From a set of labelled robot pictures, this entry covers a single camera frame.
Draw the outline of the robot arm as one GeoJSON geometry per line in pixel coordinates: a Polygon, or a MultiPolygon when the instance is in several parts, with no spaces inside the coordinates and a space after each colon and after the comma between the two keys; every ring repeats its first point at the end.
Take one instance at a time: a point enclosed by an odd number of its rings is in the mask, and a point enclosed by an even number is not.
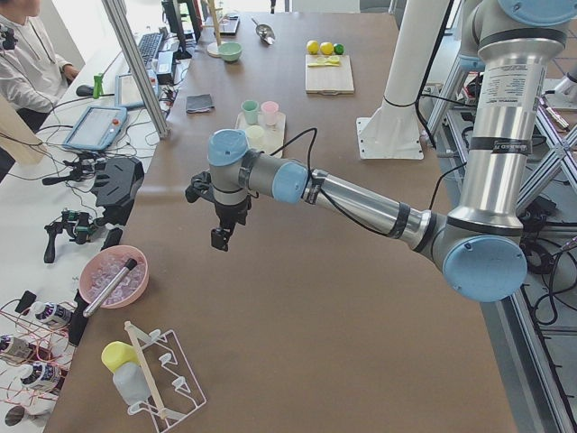
{"type": "Polygon", "coordinates": [[[226,250],[244,224],[252,193],[337,211],[378,235],[405,242],[466,298],[493,302],[527,275],[517,218],[521,180],[532,152],[538,99],[548,62],[560,53],[576,15],[573,1],[480,1],[463,25],[462,50],[485,71],[459,204],[447,215],[419,211],[298,161],[253,150],[224,129],[209,139],[209,168],[186,189],[189,202],[215,206],[211,244],[226,250]]]}

